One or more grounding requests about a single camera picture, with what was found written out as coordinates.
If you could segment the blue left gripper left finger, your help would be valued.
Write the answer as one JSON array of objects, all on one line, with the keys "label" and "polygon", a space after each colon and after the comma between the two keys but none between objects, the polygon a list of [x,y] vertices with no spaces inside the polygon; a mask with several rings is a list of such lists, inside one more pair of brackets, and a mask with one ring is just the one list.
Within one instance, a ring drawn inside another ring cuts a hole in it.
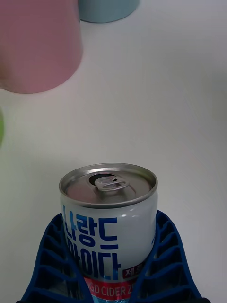
[{"label": "blue left gripper left finger", "polygon": [[33,274],[20,303],[91,303],[88,286],[63,236],[62,215],[56,215],[41,239]]}]

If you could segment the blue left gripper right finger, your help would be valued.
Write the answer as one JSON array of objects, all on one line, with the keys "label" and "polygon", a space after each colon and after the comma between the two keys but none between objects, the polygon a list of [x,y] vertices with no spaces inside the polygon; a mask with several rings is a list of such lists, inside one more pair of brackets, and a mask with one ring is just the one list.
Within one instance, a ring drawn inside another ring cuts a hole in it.
[{"label": "blue left gripper right finger", "polygon": [[176,226],[161,211],[156,215],[155,244],[133,288],[130,302],[209,302],[193,281]]}]

